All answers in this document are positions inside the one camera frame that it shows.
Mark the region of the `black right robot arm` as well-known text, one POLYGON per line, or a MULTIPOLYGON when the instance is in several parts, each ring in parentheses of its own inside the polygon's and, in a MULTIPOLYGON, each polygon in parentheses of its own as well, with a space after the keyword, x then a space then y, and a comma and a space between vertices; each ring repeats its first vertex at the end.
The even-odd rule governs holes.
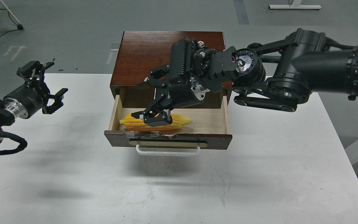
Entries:
POLYGON ((154 100, 132 113, 152 127, 173 123, 171 110, 203 103, 231 82, 236 104, 294 112, 313 92, 358 97, 358 45, 340 44, 301 28, 285 39, 216 51, 184 37, 171 47, 170 63, 150 71, 137 88, 155 88, 154 100))

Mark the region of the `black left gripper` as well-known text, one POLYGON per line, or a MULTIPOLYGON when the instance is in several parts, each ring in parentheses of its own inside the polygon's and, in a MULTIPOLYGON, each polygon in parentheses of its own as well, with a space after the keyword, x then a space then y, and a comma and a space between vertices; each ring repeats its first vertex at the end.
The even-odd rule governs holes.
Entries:
POLYGON ((29 119, 40 109, 43 114, 53 114, 64 105, 63 95, 68 92, 68 88, 61 88, 55 95, 51 95, 44 82, 45 70, 53 65, 54 62, 43 65, 39 61, 30 61, 18 68, 16 75, 23 78, 25 84, 4 97, 5 110, 12 113, 15 119, 29 119), (54 100, 50 106, 47 105, 49 99, 54 100))

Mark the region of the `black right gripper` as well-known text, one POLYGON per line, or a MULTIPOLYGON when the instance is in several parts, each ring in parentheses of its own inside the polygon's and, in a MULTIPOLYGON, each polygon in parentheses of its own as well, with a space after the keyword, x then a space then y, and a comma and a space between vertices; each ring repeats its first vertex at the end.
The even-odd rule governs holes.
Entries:
POLYGON ((203 41, 188 37, 174 43, 170 64, 152 69, 144 82, 135 86, 139 90, 164 88, 167 93, 157 94, 146 109, 131 113, 131 116, 145 123, 168 121, 172 109, 203 103, 208 89, 203 88, 194 76, 201 71, 206 49, 208 47, 203 41))

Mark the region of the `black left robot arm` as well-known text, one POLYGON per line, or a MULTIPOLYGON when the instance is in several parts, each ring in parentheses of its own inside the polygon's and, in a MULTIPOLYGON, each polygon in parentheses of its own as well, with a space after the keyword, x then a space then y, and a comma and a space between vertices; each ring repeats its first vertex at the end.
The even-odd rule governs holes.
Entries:
POLYGON ((44 81, 45 71, 53 65, 54 62, 43 65, 30 61, 18 68, 16 74, 24 79, 24 84, 0 99, 0 156, 21 152, 28 145, 24 138, 4 131, 3 126, 11 126, 17 118, 29 119, 39 110, 53 114, 63 106, 63 95, 68 89, 52 95, 44 81))

